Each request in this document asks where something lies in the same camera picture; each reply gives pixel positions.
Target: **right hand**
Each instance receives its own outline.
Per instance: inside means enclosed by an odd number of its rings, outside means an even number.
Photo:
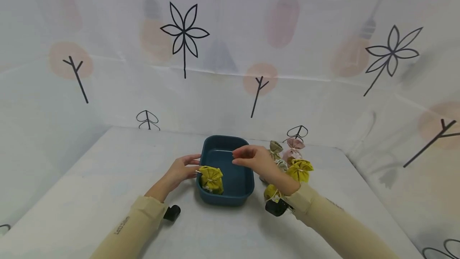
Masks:
[[[251,168],[284,195],[290,196],[300,188],[300,183],[282,172],[263,146],[242,146],[233,151],[233,158],[233,164]]]

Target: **black line flower drawing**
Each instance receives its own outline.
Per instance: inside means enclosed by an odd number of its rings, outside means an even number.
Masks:
[[[173,3],[169,2],[169,10],[171,12],[171,17],[174,24],[166,24],[165,26],[160,28],[161,30],[163,30],[163,32],[166,32],[167,34],[176,37],[172,45],[172,53],[176,54],[181,49],[184,52],[184,78],[187,78],[187,73],[185,71],[185,47],[187,47],[187,49],[190,51],[191,54],[193,54],[193,56],[198,58],[198,49],[193,39],[205,38],[209,35],[209,32],[207,32],[203,28],[193,27],[196,20],[197,8],[198,4],[193,5],[187,11],[185,17],[182,17],[182,15],[179,13],[179,11],[173,5]]]
[[[373,56],[380,57],[379,59],[375,60],[371,66],[369,66],[369,68],[366,70],[366,73],[374,72],[377,70],[380,70],[380,72],[372,82],[369,89],[367,89],[366,93],[364,93],[364,96],[366,96],[369,90],[371,90],[372,86],[375,84],[385,69],[387,70],[388,75],[393,77],[396,69],[398,68],[398,59],[409,59],[420,55],[417,50],[406,47],[411,44],[415,38],[417,38],[422,29],[423,27],[417,28],[406,35],[403,39],[399,40],[399,29],[396,25],[393,25],[393,28],[388,35],[387,46],[375,45],[366,48],[367,52]]]
[[[444,246],[444,249],[445,249],[445,251],[447,253],[445,253],[444,250],[439,250],[439,249],[435,249],[435,248],[432,248],[432,247],[426,247],[426,248],[422,249],[423,258],[428,259],[426,254],[427,254],[427,251],[429,251],[429,254],[436,255],[436,258],[460,259],[456,255],[454,255],[454,253],[452,253],[452,251],[451,251],[452,248],[451,249],[448,248],[447,243],[450,243],[450,242],[460,243],[460,240],[452,239],[452,238],[444,240],[444,243],[442,245]]]

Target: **yellow fabric pouch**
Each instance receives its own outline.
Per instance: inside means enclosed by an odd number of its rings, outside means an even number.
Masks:
[[[224,184],[222,184],[222,177],[224,175],[219,168],[202,166],[199,171],[202,174],[200,182],[204,190],[220,195],[224,192]]]
[[[276,187],[273,184],[270,184],[264,191],[264,198],[265,201],[272,200],[278,203],[278,201],[281,198],[281,193],[278,191],[278,189],[276,189]]]
[[[311,163],[305,159],[293,159],[291,160],[291,164],[286,174],[294,178],[297,182],[308,182],[310,177],[309,172],[313,171]]]

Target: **black twig drawing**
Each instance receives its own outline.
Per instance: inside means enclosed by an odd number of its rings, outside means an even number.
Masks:
[[[432,146],[433,143],[436,142],[439,138],[445,138],[445,137],[452,137],[452,136],[458,136],[460,135],[459,133],[451,133],[451,134],[444,134],[446,131],[449,130],[457,121],[452,120],[448,125],[444,122],[444,119],[441,119],[441,131],[430,141],[428,144],[426,144],[417,154],[414,155],[406,164],[404,164],[404,168],[406,168],[409,164],[412,163],[418,156],[420,156],[421,153],[423,153],[425,150],[428,149],[428,147]]]
[[[194,28],[193,25],[196,20],[196,10],[198,5],[193,5],[185,14],[185,17],[182,18],[182,15],[179,13],[177,8],[169,2],[169,10],[171,12],[171,17],[174,24],[167,24],[160,29],[167,34],[176,37],[173,43],[172,53],[176,54],[181,49],[184,52],[184,78],[187,78],[187,73],[185,71],[185,47],[190,51],[193,56],[198,58],[198,49],[196,47],[194,38],[205,38],[209,35],[209,32],[202,28]]]
[[[63,61],[67,64],[69,64],[70,66],[72,66],[72,69],[73,69],[73,72],[75,73],[75,77],[77,78],[78,80],[78,84],[80,85],[80,89],[81,89],[81,92],[83,93],[83,96],[85,98],[85,101],[87,102],[87,104],[89,103],[88,102],[88,98],[86,97],[86,93],[85,93],[85,90],[83,89],[83,85],[81,84],[81,80],[80,80],[80,76],[78,75],[78,70],[80,69],[81,65],[83,64],[83,61],[80,61],[78,67],[75,67],[75,63],[73,63],[73,59],[72,59],[72,56],[69,56],[69,61],[63,59]]]
[[[439,250],[439,249],[435,249],[435,248],[432,248],[432,247],[426,247],[426,248],[424,248],[424,249],[422,250],[423,258],[429,259],[429,258],[426,256],[426,251],[432,250],[432,251],[433,251],[433,252],[431,252],[432,254],[434,254],[434,253],[437,253],[438,255],[444,254],[444,255],[446,256],[446,258],[460,259],[460,258],[458,258],[456,255],[454,255],[454,254],[449,250],[449,248],[448,248],[448,246],[447,246],[447,243],[449,243],[449,242],[457,242],[457,243],[460,243],[460,240],[456,240],[456,239],[446,239],[446,240],[444,240],[443,245],[444,245],[444,249],[446,250],[447,253],[445,253],[445,252],[443,252],[443,251],[441,251],[441,250]]]
[[[295,138],[295,139],[299,139],[300,141],[302,141],[303,143],[303,139],[306,135],[308,135],[308,129],[303,126],[303,125],[299,125],[299,126],[295,126],[294,128],[291,128],[287,131],[286,135],[288,136],[288,138],[286,140],[284,140],[283,142],[286,142],[289,138]]]
[[[254,100],[254,106],[252,107],[252,113],[251,113],[251,118],[254,116],[254,110],[256,108],[256,104],[257,104],[257,98],[258,98],[258,93],[260,92],[260,90],[265,87],[270,81],[267,81],[266,83],[264,83],[262,85],[262,81],[264,80],[264,77],[261,76],[260,79],[256,77],[256,81],[258,83],[258,87],[257,87],[257,93],[256,93],[256,99]]]
[[[145,119],[144,120],[139,120],[139,115],[145,113]],[[144,123],[147,123],[147,125],[149,126],[149,130],[151,130],[151,125],[154,125],[156,128],[158,128],[158,131],[160,131],[160,128],[157,126],[157,123],[158,123],[158,117],[155,116],[155,114],[151,113],[150,111],[148,110],[144,110],[144,111],[141,111],[137,114],[136,116],[136,120],[141,122],[141,124],[139,124],[139,129],[141,128],[142,124]]]
[[[375,77],[371,86],[369,86],[369,89],[367,89],[366,93],[364,93],[364,96],[366,96],[369,90],[371,90],[385,69],[387,70],[388,75],[393,77],[396,69],[398,68],[398,59],[409,59],[420,55],[417,50],[406,47],[411,44],[415,38],[417,38],[422,29],[423,28],[417,28],[406,35],[403,39],[399,40],[399,29],[396,27],[396,25],[393,25],[390,34],[388,34],[387,46],[375,45],[366,48],[368,53],[372,54],[373,56],[380,57],[379,59],[375,60],[371,66],[369,66],[369,68],[366,70],[366,73],[374,72],[377,70],[380,71],[379,74]]]

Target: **pink circle print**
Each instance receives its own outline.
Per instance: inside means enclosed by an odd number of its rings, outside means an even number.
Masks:
[[[259,89],[259,83],[257,80],[263,77],[261,84],[266,84],[263,88]],[[256,95],[259,91],[259,95],[266,95],[270,92],[278,81],[278,71],[276,68],[268,63],[258,63],[252,65],[245,76],[243,77],[243,86],[247,93]]]
[[[418,131],[424,140],[430,141],[445,129],[443,135],[433,143],[440,149],[460,147],[460,102],[443,102],[424,112],[418,120]]]
[[[88,53],[74,42],[57,42],[51,46],[49,53],[51,71],[59,77],[76,80],[75,71],[67,62],[72,58],[75,68],[78,68],[80,78],[89,77],[93,73],[93,60]]]

